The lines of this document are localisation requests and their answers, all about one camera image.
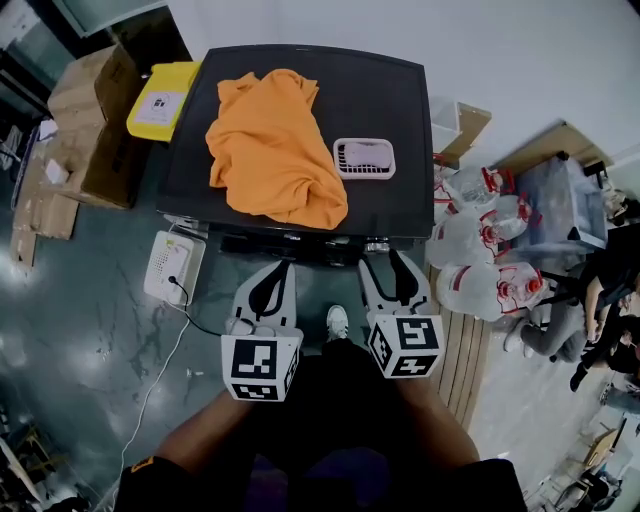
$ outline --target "concrete floor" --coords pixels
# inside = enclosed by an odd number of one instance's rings
[[[0,180],[0,396],[10,413],[13,408],[34,417],[69,455],[92,499],[117,478],[142,399],[185,322],[142,286],[156,232],[169,226],[154,207],[163,158],[164,150],[155,146],[133,211],[82,206],[71,241],[39,238],[30,272],[9,260],[11,190],[7,179]],[[238,284],[272,261],[220,254],[217,246],[215,238],[209,240],[192,306],[193,316],[214,330],[222,329]],[[420,249],[413,251],[416,261]],[[305,344],[324,338],[324,314],[335,301],[349,313],[354,341],[363,341],[365,317],[353,269],[299,265],[297,290]],[[495,334],[489,349],[471,434],[483,457],[509,458],[522,487],[531,488],[598,409],[604,374],[591,376],[574,395],[568,388],[573,367],[506,354],[502,337]],[[217,338],[188,329],[151,395],[127,464],[149,454],[223,389],[218,345]]]
[[[538,354],[525,359],[522,350],[503,350],[514,321],[503,318],[495,323],[469,433],[481,457],[513,462],[520,486],[531,494],[600,410],[598,399],[612,372],[591,371],[573,393],[569,379],[575,365],[553,364]]]
[[[0,397],[11,412],[35,418],[69,455],[92,499],[116,480],[144,396],[185,323],[180,312],[143,292],[156,233],[170,225],[155,211],[164,154],[154,146],[132,211],[81,206],[72,240],[39,237],[29,272],[9,259],[11,187],[1,180]],[[207,243],[191,314],[220,331],[238,285],[274,260],[221,254],[218,246],[215,237]],[[336,301],[349,314],[353,341],[362,343],[366,320],[355,270],[296,269],[305,347],[324,341],[326,311]],[[382,273],[383,285],[389,276]],[[189,328],[150,397],[127,464],[151,453],[222,389],[219,339]]]

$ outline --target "yellow container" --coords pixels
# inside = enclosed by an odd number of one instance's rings
[[[201,62],[156,64],[127,118],[134,137],[169,142]]]

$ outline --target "plastic water jug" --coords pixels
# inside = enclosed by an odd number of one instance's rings
[[[496,199],[495,208],[480,217],[480,220],[485,224],[490,223],[497,242],[504,242],[524,233],[534,213],[536,212],[523,197],[500,196]],[[536,222],[539,224],[541,220],[542,216],[537,215]]]
[[[546,289],[528,263],[447,265],[438,276],[436,296],[445,308],[493,322],[520,308],[533,308]]]
[[[426,243],[426,256],[436,268],[443,268],[448,263],[493,263],[504,253],[498,251],[500,241],[493,227],[483,224],[475,210],[463,210],[434,227]]]
[[[493,208],[503,185],[506,193],[514,190],[513,177],[509,171],[489,170],[486,167],[461,169],[447,178],[447,183],[455,190],[454,200],[459,203],[459,209],[475,207],[483,212]]]

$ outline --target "wooden pallet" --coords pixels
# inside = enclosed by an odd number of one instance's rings
[[[446,339],[445,357],[440,360],[430,379],[438,387],[440,398],[449,410],[468,429],[484,374],[491,324],[470,315],[452,313],[440,306],[435,294],[439,274],[438,269],[427,265],[431,298],[435,312],[442,317]]]

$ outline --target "human hand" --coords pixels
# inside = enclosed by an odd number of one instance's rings
[[[620,337],[620,343],[625,347],[628,347],[631,345],[631,339],[631,333],[629,331],[624,331]]]
[[[632,299],[632,295],[633,293],[630,293],[629,295],[627,295],[626,297],[622,297],[619,301],[618,301],[618,307],[620,309],[624,309],[624,310],[628,310],[629,307],[631,306],[631,299]]]

